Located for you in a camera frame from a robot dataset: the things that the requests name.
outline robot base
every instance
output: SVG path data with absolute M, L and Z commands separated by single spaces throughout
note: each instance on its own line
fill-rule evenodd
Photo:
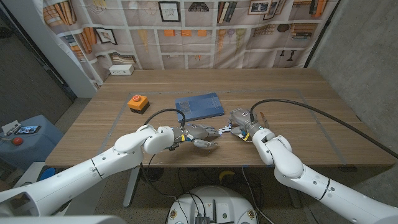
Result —
M 235 223 L 255 224 L 257 216 L 253 206 L 248 200 L 237 192 L 222 186 L 202 186 L 190 191 L 202 199 L 205 205 L 206 217 L 203 217 L 203 205 L 199 198 L 192 195 L 198 209 L 189 194 L 178 198 L 182 210 L 185 212 L 189 223 Z M 183 224 L 187 222 L 178 202 L 174 202 L 170 208 L 167 223 Z

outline red button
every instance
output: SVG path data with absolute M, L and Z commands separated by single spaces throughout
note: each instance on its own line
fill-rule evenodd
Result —
M 22 144 L 24 142 L 24 140 L 22 140 L 22 138 L 20 138 L 20 137 L 16 137 L 16 138 L 13 138 L 11 140 L 11 142 L 13 143 L 13 145 L 19 146 L 20 144 Z
M 134 102 L 138 102 L 138 101 L 141 100 L 141 97 L 140 97 L 139 95 L 135 95 L 135 96 L 132 97 L 132 100 L 133 100 Z

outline curtain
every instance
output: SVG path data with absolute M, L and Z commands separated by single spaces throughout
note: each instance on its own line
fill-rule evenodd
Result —
M 35 2 L 63 50 L 100 86 L 115 64 L 303 67 L 337 0 Z

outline concrete wall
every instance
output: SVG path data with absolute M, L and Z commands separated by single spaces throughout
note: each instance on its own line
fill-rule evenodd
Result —
M 341 0 L 309 67 L 398 152 L 398 3 Z

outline wooden table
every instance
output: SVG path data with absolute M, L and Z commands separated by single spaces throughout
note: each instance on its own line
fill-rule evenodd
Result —
M 120 136 L 134 132 L 153 113 L 175 108 L 175 99 L 216 92 L 225 115 L 192 121 L 215 128 L 227 125 L 229 112 L 249 109 L 266 98 L 283 98 L 307 103 L 330 113 L 370 136 L 374 136 L 313 69 L 225 69 L 225 70 L 141 70 L 131 76 L 110 76 L 72 124 L 45 163 L 70 167 L 113 146 Z M 127 100 L 134 94 L 148 97 L 150 107 L 143 114 L 130 112 Z M 289 140 L 294 153 L 310 166 L 388 166 L 394 158 L 342 125 L 310 110 L 283 103 L 259 105 L 270 129 Z M 178 126 L 174 112 L 162 113 L 150 122 Z M 261 167 L 256 148 L 236 136 L 224 133 L 216 149 L 199 149 L 192 143 L 154 157 L 154 167 Z M 145 155 L 143 164 L 148 164 Z

